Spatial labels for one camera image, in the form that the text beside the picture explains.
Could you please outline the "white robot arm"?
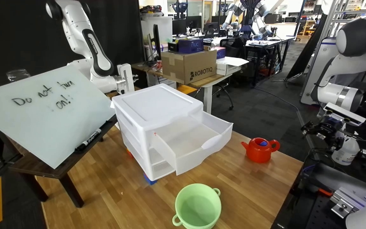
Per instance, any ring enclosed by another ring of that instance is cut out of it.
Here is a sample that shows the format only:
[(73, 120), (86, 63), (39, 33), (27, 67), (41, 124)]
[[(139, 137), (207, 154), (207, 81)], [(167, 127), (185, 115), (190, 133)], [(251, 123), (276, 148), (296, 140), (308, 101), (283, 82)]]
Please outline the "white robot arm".
[(302, 131), (321, 137), (330, 147), (339, 150), (350, 133), (346, 124), (360, 126), (366, 118), (355, 114), (364, 92), (332, 81), (334, 76), (357, 75), (366, 71), (366, 15), (344, 24), (334, 38), (336, 54), (329, 57), (321, 71), (308, 76), (304, 89), (313, 104), (322, 104), (323, 118), (317, 124), (304, 124)]

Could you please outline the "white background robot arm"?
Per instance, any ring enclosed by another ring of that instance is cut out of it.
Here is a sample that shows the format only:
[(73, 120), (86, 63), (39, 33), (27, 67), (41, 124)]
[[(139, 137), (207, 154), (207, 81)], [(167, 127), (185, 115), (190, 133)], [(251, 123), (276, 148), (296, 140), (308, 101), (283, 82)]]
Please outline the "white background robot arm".
[(88, 6), (81, 0), (46, 0), (49, 17), (59, 20), (72, 52), (81, 58), (69, 66), (83, 73), (102, 92), (132, 92), (134, 80), (129, 63), (114, 64), (100, 44), (88, 20)]

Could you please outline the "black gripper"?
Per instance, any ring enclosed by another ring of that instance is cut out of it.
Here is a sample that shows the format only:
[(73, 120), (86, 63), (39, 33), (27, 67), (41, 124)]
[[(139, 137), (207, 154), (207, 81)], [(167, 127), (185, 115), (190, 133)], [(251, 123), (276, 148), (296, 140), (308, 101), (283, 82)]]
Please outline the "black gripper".
[(307, 122), (301, 127), (302, 134), (315, 134), (322, 140), (330, 148), (340, 148), (344, 137), (339, 133), (343, 122), (330, 115), (323, 115), (320, 122)]

